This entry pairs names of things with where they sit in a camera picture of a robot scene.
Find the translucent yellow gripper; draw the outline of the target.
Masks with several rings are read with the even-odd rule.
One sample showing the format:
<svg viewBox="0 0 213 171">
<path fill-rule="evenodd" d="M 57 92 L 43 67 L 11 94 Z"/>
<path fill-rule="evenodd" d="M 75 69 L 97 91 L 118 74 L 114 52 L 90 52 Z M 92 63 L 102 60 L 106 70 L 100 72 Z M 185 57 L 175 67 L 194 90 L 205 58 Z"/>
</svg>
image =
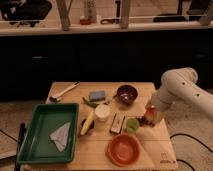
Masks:
<svg viewBox="0 0 213 171">
<path fill-rule="evenodd" d="M 153 106 L 156 109 L 156 120 L 152 123 L 158 124 L 165 117 L 165 114 L 159 106 L 154 105 L 151 101 L 147 102 L 145 109 L 151 106 Z"/>
</svg>

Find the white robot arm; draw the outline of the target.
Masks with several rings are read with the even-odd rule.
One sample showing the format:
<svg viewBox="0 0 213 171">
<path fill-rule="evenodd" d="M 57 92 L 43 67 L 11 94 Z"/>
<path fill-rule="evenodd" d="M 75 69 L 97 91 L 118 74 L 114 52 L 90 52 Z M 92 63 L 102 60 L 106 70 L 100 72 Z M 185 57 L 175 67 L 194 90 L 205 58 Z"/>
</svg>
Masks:
<svg viewBox="0 0 213 171">
<path fill-rule="evenodd" d="M 161 76 L 161 86 L 146 105 L 145 118 L 156 125 L 164 112 L 177 98 L 183 99 L 202 111 L 213 122 L 213 95 L 196 85 L 198 74 L 193 68 L 171 69 Z"/>
</svg>

